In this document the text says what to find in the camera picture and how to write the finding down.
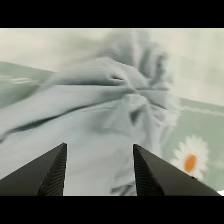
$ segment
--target daisy print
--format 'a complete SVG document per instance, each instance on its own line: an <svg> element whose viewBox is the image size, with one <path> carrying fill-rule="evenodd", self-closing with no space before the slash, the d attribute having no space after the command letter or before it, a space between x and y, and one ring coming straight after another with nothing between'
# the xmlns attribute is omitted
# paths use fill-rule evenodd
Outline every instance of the daisy print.
<svg viewBox="0 0 224 224"><path fill-rule="evenodd" d="M170 163L183 172L203 180L203 171L206 171L208 162L207 143L197 136L187 136L185 142L179 143L179 149L174 151L176 158Z"/></svg>

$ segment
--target crumpled fabric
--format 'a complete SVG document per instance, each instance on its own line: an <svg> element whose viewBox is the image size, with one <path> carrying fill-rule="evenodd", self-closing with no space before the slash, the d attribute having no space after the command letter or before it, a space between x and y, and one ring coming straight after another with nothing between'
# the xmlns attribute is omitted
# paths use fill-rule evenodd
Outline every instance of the crumpled fabric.
<svg viewBox="0 0 224 224"><path fill-rule="evenodd" d="M162 157L177 114L166 59L147 32L122 33L1 109L0 178L65 142L64 195L112 195L133 183L133 144Z"/></svg>

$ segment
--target orange flower center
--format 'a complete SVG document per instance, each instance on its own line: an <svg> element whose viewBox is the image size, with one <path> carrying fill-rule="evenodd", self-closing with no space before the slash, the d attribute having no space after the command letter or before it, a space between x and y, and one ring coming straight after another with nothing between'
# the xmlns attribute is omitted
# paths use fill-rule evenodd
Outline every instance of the orange flower center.
<svg viewBox="0 0 224 224"><path fill-rule="evenodd" d="M196 156L191 154L185 160L184 169L187 172L191 172L195 168L195 165L196 165Z"/></svg>

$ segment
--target flower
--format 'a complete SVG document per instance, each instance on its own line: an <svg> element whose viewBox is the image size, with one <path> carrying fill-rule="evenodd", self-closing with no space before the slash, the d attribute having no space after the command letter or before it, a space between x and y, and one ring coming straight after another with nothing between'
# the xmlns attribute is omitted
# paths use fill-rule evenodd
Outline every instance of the flower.
<svg viewBox="0 0 224 224"><path fill-rule="evenodd" d="M183 172L203 180L202 171L207 170L207 143L197 136L187 136L185 143L179 143L179 149L174 151L176 156L170 163Z"/></svg>

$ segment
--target white daisy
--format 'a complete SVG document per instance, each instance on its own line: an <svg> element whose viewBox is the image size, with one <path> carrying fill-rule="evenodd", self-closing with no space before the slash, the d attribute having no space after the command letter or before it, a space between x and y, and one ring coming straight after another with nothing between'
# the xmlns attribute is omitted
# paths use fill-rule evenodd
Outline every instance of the white daisy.
<svg viewBox="0 0 224 224"><path fill-rule="evenodd" d="M185 143L179 143L179 149L174 151L176 159L171 164L183 172L203 180L202 171L207 170L208 148L203 139L186 137Z"/></svg>

